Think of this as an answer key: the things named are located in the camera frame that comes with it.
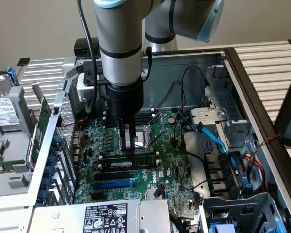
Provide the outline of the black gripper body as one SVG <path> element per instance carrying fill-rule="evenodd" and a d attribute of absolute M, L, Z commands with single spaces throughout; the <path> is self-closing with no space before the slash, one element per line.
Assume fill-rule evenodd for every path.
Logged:
<path fill-rule="evenodd" d="M 126 86 L 106 86 L 107 102 L 111 112 L 122 121 L 133 121 L 144 102 L 143 80 Z"/>

